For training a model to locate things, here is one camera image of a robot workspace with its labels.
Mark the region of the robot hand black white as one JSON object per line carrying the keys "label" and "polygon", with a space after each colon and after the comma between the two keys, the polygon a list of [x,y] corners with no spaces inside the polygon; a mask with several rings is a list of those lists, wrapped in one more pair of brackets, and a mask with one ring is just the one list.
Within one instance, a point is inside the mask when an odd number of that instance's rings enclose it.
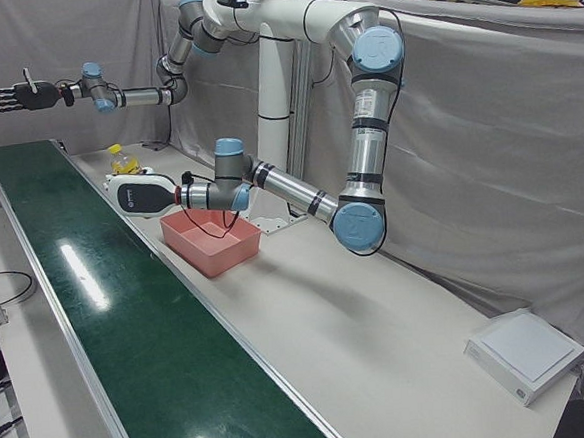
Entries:
{"label": "robot hand black white", "polygon": [[24,82],[0,88],[0,113],[23,109],[31,111],[49,109],[62,99],[61,91],[53,83],[34,81],[28,67],[24,67],[22,73]]}

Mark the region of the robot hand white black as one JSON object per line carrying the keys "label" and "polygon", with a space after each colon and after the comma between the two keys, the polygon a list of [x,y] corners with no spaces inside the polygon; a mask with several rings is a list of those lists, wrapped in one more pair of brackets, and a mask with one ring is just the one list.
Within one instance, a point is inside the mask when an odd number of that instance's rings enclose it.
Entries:
{"label": "robot hand white black", "polygon": [[157,173],[107,175],[103,188],[124,216],[156,218],[180,202],[180,187]]}

